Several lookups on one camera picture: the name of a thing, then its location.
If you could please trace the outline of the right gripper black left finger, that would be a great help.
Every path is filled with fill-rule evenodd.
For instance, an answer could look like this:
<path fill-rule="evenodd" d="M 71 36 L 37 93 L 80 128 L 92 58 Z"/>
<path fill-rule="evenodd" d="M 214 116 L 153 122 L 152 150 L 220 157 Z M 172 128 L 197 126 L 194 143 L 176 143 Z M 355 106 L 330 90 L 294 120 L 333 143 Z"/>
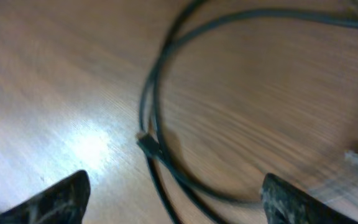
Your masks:
<path fill-rule="evenodd" d="M 0 224 L 82 224 L 90 194 L 88 173 L 78 170 L 0 213 Z"/>

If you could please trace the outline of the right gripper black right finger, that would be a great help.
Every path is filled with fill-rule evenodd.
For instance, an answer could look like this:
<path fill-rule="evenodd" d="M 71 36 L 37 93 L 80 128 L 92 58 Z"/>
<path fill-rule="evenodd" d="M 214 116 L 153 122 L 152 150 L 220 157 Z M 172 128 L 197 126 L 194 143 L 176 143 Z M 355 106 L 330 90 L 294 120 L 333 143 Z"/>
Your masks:
<path fill-rule="evenodd" d="M 358 224 L 275 174 L 264 177 L 261 190 L 268 224 Z"/>

